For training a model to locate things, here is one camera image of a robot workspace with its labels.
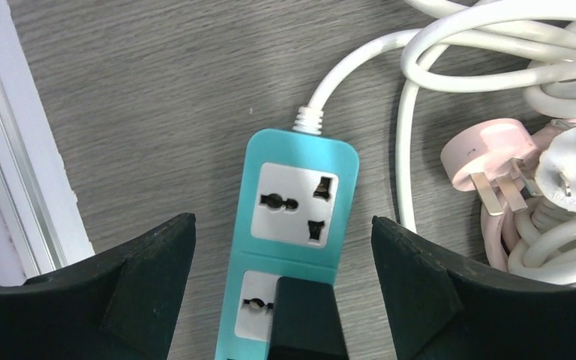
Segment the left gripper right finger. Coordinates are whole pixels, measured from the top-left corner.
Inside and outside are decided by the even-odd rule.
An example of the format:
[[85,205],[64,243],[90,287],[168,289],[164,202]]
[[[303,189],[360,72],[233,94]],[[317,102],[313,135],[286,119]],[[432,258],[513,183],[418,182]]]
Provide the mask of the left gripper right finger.
[[399,359],[576,359],[576,288],[496,270],[386,217],[371,246]]

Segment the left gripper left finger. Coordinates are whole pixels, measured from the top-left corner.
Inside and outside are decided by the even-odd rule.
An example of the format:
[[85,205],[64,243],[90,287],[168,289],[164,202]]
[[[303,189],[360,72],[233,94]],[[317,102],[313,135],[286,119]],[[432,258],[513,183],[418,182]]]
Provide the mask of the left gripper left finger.
[[0,359],[165,359],[196,245],[182,213],[73,265],[0,286]]

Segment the pink round plug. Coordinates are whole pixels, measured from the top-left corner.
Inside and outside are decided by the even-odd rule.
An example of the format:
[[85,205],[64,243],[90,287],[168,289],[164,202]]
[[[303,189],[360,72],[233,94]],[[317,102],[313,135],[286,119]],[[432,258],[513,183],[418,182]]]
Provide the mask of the pink round plug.
[[516,179],[518,164],[533,164],[536,143],[521,121],[496,118],[462,130],[443,147],[440,160],[452,186],[461,192],[476,191],[490,216],[505,211],[496,191],[513,212],[527,208]]

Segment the teal power strip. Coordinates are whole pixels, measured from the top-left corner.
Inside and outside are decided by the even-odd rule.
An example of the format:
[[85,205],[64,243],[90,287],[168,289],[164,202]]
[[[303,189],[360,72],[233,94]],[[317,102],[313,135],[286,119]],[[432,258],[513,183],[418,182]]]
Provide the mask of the teal power strip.
[[216,359],[266,357],[279,278],[335,282],[358,174],[347,142],[278,129],[250,138]]

